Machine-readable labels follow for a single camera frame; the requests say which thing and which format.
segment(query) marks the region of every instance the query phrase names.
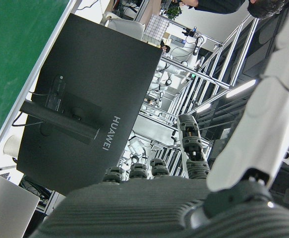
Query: green chalkboard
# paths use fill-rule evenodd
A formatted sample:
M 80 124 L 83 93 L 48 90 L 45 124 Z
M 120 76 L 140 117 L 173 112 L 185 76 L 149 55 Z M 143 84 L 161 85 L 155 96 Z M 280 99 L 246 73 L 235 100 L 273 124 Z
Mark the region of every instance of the green chalkboard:
M 0 129 L 69 0 L 0 0 Z

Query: black monitor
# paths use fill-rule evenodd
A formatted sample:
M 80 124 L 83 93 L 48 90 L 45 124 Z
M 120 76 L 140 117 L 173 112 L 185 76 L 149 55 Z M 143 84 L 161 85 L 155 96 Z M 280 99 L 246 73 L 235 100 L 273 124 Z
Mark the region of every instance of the black monitor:
M 66 127 L 26 126 L 17 169 L 67 195 L 101 182 L 123 152 L 162 51 L 71 14 L 47 57 L 32 101 L 99 128 L 96 138 Z M 28 117 L 27 123 L 38 119 Z

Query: person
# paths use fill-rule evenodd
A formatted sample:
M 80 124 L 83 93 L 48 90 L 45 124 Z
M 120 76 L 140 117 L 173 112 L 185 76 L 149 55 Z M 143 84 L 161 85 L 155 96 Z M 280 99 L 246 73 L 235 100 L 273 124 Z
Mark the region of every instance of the person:
M 249 13 L 256 18 L 264 19 L 280 13 L 286 0 L 248 0 Z M 236 12 L 245 0 L 182 0 L 185 5 L 195 10 L 219 14 Z
M 171 48 L 169 46 L 165 45 L 163 41 L 161 41 L 161 43 L 160 43 L 160 49 L 162 49 L 163 52 L 166 52 L 166 53 L 170 52 L 170 50 L 171 50 Z

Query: desk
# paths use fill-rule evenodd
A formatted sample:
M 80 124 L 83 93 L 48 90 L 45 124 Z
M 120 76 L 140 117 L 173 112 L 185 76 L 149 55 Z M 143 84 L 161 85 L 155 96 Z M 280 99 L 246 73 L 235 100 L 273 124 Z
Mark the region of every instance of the desk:
M 0 0 L 0 141 L 74 4 L 74 0 Z

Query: silver laptop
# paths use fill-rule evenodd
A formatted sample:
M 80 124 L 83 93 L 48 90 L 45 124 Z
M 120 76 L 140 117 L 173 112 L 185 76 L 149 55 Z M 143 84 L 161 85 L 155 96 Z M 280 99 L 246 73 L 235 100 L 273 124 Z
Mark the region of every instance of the silver laptop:
M 39 197 L 0 176 L 0 238 L 21 238 Z

